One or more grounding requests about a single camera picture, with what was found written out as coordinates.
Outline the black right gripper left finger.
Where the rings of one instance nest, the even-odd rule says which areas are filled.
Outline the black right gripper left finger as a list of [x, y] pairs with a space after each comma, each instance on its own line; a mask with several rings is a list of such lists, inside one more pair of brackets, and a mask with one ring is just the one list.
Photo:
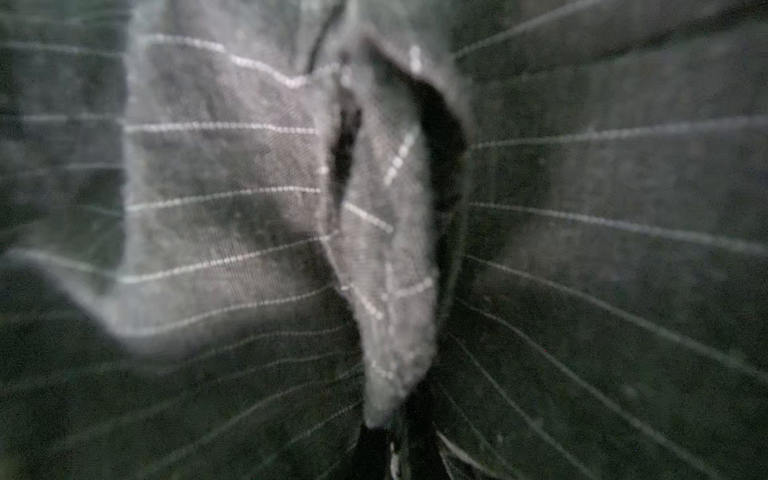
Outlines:
[[347, 480], [388, 479], [392, 434], [393, 428], [390, 425], [371, 428], [363, 424], [344, 478]]

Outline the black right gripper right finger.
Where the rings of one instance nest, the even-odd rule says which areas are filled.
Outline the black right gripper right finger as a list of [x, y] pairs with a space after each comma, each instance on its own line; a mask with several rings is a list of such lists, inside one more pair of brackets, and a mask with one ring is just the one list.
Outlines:
[[425, 383], [406, 400], [401, 431], [401, 478], [448, 480], [433, 425], [432, 396]]

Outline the dark grey pinstripe shirt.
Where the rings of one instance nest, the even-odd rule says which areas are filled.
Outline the dark grey pinstripe shirt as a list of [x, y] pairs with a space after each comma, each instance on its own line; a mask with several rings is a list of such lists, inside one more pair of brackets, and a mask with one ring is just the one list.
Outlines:
[[1, 475], [767, 475], [763, 1], [5, 1]]

